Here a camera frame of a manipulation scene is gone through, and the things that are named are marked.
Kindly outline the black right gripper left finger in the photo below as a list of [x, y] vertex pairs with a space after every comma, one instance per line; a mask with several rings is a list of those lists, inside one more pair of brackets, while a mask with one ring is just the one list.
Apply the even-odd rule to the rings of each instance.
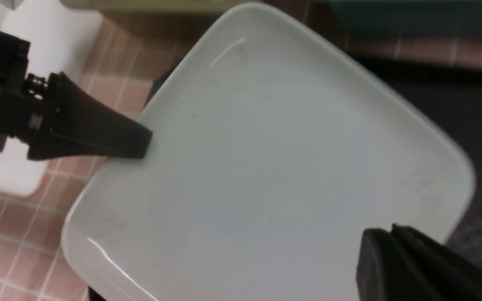
[[444, 301], [404, 245], [388, 231], [363, 231], [356, 287], [361, 301]]

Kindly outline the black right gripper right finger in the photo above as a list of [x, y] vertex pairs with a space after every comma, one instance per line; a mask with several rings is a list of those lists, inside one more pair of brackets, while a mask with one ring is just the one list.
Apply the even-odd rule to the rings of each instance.
[[482, 269], [413, 227], [392, 225], [427, 280], [448, 301], [482, 301]]

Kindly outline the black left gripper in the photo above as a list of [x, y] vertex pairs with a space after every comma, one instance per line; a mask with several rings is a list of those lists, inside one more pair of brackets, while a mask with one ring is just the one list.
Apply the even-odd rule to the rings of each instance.
[[[22, 92], [30, 45], [27, 40], [0, 32], [0, 153], [10, 135], [2, 113]], [[153, 132], [94, 99], [63, 72], [47, 79], [29, 74], [26, 91], [42, 97], [40, 114], [30, 122], [34, 133], [28, 142], [29, 160], [145, 157]]]

